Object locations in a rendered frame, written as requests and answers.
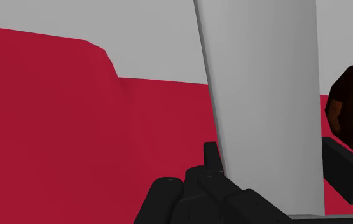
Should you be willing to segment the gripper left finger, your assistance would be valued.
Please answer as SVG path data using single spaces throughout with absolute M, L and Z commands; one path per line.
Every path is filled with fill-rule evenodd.
M 218 146 L 204 143 L 204 164 L 185 179 L 156 179 L 134 224 L 292 224 L 292 219 L 252 189 L 224 175 Z

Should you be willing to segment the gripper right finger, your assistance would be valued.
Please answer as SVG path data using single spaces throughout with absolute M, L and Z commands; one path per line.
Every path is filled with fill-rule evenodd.
M 353 152 L 330 137 L 322 138 L 324 179 L 353 205 Z

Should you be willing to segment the dark brown round object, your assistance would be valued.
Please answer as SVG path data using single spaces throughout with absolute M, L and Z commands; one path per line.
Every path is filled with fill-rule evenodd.
M 331 86 L 324 112 L 332 134 L 353 150 L 353 65 Z

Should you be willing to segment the white tall cylinder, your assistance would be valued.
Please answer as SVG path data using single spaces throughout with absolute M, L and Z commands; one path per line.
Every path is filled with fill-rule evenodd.
M 225 173 L 293 217 L 353 218 L 322 176 L 317 0 L 193 0 Z

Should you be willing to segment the red sofa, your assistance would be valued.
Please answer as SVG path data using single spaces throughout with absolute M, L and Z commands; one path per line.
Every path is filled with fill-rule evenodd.
M 0 224 L 134 224 L 218 141 L 206 84 L 120 78 L 88 41 L 0 28 Z

